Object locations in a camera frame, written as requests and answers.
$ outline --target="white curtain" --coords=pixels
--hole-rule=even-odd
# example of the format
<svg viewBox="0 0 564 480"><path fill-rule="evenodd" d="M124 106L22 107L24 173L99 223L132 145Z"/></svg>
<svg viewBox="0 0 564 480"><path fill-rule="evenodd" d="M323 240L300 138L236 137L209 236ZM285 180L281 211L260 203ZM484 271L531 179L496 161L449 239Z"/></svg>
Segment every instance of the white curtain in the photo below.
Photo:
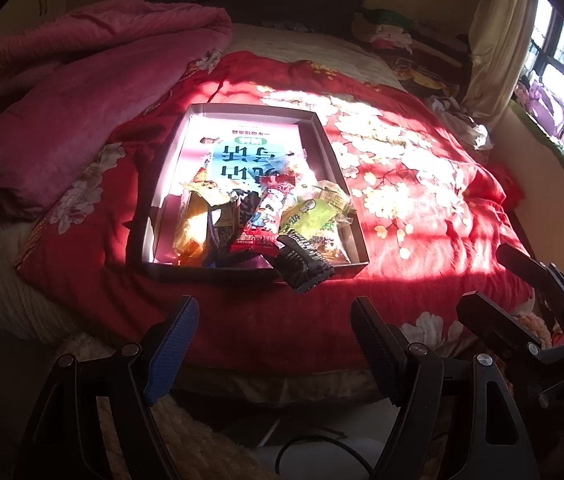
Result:
<svg viewBox="0 0 564 480"><path fill-rule="evenodd" d="M489 130L513 93L533 32L537 0L480 0L469 31L473 70L464 106Z"/></svg>

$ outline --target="snack wrapper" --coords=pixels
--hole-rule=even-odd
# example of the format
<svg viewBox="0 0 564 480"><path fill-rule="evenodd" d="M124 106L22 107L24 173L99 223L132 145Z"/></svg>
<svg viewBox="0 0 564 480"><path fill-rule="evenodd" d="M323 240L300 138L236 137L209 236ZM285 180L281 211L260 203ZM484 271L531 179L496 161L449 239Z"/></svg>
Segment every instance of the snack wrapper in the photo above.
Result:
<svg viewBox="0 0 564 480"><path fill-rule="evenodd" d="M296 231L280 235L277 241L282 245L279 254L267 260L297 294L308 292L334 274L331 263Z"/></svg>
<svg viewBox="0 0 564 480"><path fill-rule="evenodd" d="M209 211L208 236L211 248L205 265L212 264L225 255L235 234L235 215L237 203L228 202L219 208Z"/></svg>
<svg viewBox="0 0 564 480"><path fill-rule="evenodd" d="M235 232L241 233L244 226L251 220L255 214L255 209L259 205L259 193L256 191L248 191L239 195L238 210L235 216Z"/></svg>
<svg viewBox="0 0 564 480"><path fill-rule="evenodd" d="M294 230L310 239L326 222L344 213L350 203L348 195L332 182L322 181L315 190L315 198L298 203L284 214L281 234Z"/></svg>
<svg viewBox="0 0 564 480"><path fill-rule="evenodd" d="M208 172L206 171L206 168L200 168L197 170L197 173L195 173L193 182L203 182L204 180L208 180Z"/></svg>
<svg viewBox="0 0 564 480"><path fill-rule="evenodd" d="M319 198L300 202L284 215L280 233L291 230L298 232L304 238L311 238L326 222L335 218L337 209Z"/></svg>
<svg viewBox="0 0 564 480"><path fill-rule="evenodd" d="M295 179L295 187L289 193L284 204L285 212L294 208L300 202L314 198L313 195L318 181L306 162L305 152L298 155L273 158L268 163L275 168L277 173L289 174Z"/></svg>
<svg viewBox="0 0 564 480"><path fill-rule="evenodd" d="M192 192L187 208L175 230L173 248L178 265L199 266L202 263L208 224L209 205L201 196Z"/></svg>
<svg viewBox="0 0 564 480"><path fill-rule="evenodd" d="M191 192L197 193L211 207L224 205L231 201L231 196L212 180L193 181L182 184L182 186Z"/></svg>
<svg viewBox="0 0 564 480"><path fill-rule="evenodd" d="M309 240L313 248L324 256L326 261L334 265L350 264L347 251L339 237L337 224L329 221L324 224Z"/></svg>
<svg viewBox="0 0 564 480"><path fill-rule="evenodd" d="M266 186L253 216L244 226L231 246L231 253L252 251L267 256L277 256L277 232L286 197L294 186L288 175L264 176L260 184Z"/></svg>

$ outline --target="pink blanket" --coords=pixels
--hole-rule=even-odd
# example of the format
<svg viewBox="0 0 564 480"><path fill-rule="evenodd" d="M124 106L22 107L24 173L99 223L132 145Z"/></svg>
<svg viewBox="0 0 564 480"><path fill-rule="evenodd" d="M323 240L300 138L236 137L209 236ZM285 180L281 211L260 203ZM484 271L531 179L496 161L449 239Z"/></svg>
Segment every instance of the pink blanket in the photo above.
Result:
<svg viewBox="0 0 564 480"><path fill-rule="evenodd" d="M0 39L0 220L51 206L113 129L231 40L223 9L109 0Z"/></svg>

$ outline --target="red snack wrapper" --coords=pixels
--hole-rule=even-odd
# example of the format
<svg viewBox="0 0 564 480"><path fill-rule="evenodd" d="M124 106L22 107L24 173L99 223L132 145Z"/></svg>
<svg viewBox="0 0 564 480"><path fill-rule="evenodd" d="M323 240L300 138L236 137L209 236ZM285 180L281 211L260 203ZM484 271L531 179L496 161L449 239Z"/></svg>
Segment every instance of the red snack wrapper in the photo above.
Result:
<svg viewBox="0 0 564 480"><path fill-rule="evenodd" d="M239 237L231 245L231 253L252 251L266 256L277 256L277 230L282 219L286 197L295 186L289 175L263 176L259 183L266 186L262 199Z"/></svg>

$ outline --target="black clamp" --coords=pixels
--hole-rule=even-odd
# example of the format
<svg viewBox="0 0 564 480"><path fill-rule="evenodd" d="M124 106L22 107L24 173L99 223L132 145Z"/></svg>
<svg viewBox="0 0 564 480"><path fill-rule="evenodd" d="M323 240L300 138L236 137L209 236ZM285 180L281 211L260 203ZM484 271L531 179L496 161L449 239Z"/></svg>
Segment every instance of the black clamp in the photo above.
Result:
<svg viewBox="0 0 564 480"><path fill-rule="evenodd" d="M59 357L28 422L14 479L112 480L97 413L97 397L108 397L133 480L179 480L150 407L171 390L198 320L197 302L183 296L139 344L82 363Z"/></svg>
<svg viewBox="0 0 564 480"><path fill-rule="evenodd" d="M489 355L446 359L409 344L368 298L353 302L351 327L379 390L400 408L372 479L420 478L443 396L456 401L440 479L539 479L520 412Z"/></svg>
<svg viewBox="0 0 564 480"><path fill-rule="evenodd" d="M549 320L555 319L564 333L564 273L508 245L500 246L496 256L539 293ZM507 364L505 376L513 384L536 455L543 457L556 444L556 430L564 429L564 344L542 349L535 336L481 294L465 294L457 313L460 322Z"/></svg>

